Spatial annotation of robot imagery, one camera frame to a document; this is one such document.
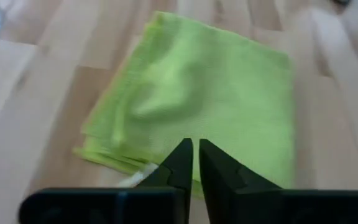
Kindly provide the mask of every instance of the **folded cloth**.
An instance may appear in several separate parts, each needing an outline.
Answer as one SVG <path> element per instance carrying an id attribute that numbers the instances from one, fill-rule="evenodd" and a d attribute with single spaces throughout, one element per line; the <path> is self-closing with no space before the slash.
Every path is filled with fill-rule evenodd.
<path id="1" fill-rule="evenodd" d="M 98 101 L 77 150 L 134 173 L 183 138 L 206 138 L 283 188 L 293 182 L 292 74 L 287 55 L 237 34 L 156 12 Z"/>

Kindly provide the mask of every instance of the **wooden floor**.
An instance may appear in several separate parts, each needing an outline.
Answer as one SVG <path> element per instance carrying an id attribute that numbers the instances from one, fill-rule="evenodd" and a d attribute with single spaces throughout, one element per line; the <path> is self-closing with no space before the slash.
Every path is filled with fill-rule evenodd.
<path id="1" fill-rule="evenodd" d="M 110 187 L 124 175 L 75 157 L 80 126 L 156 10 L 290 55 L 298 187 L 358 189 L 358 0 L 0 0 L 0 223 L 29 192 Z M 192 223 L 207 223 L 194 200 Z"/>

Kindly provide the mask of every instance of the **green microfiber cloth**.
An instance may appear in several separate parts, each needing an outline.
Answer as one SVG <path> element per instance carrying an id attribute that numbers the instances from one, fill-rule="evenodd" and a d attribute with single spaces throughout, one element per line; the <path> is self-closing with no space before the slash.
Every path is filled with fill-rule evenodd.
<path id="1" fill-rule="evenodd" d="M 206 138 L 283 188 L 293 183 L 288 56 L 237 34 L 156 12 L 83 128 L 77 153 L 133 173 L 161 163 L 183 138 Z"/>

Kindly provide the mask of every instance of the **black plastic part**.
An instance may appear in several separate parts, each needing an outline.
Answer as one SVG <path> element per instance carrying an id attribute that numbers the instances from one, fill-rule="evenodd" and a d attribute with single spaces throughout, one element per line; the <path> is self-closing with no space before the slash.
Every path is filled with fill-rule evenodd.
<path id="1" fill-rule="evenodd" d="M 186 222 L 190 214 L 191 183 L 193 176 L 193 142 L 184 139 L 160 164 L 158 169 L 137 187 L 174 187 L 185 193 Z"/>
<path id="2" fill-rule="evenodd" d="M 192 167 L 193 145 L 184 139 L 134 189 L 45 189 L 22 203 L 19 221 L 188 223 Z M 358 191 L 281 189 L 205 139 L 200 172 L 212 224 L 358 224 Z"/>
<path id="3" fill-rule="evenodd" d="M 252 209 L 257 204 L 251 200 L 243 207 L 238 191 L 256 193 L 260 190 L 280 189 L 206 139 L 200 141 L 200 174 L 211 224 L 250 221 L 250 217 L 254 215 L 252 213 L 262 213 L 265 210 Z"/>
<path id="4" fill-rule="evenodd" d="M 19 222 L 186 224 L 190 212 L 193 143 L 184 139 L 134 189 L 45 189 L 21 205 Z"/>
<path id="5" fill-rule="evenodd" d="M 45 189 L 21 205 L 21 224 L 126 224 L 186 222 L 184 191 L 136 189 Z"/>
<path id="6" fill-rule="evenodd" d="M 358 224 L 358 191 L 283 190 L 205 139 L 200 171 L 212 224 Z"/>

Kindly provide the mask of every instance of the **light wood surface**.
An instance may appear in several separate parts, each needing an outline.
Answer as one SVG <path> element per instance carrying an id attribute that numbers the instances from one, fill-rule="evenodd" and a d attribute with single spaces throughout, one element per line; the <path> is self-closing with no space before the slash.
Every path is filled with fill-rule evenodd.
<path id="1" fill-rule="evenodd" d="M 44 187 L 125 175 L 71 153 L 80 126 L 156 10 L 288 53 L 296 78 L 297 187 L 358 189 L 358 0 L 0 0 L 0 223 Z M 193 200 L 192 223 L 208 223 Z"/>

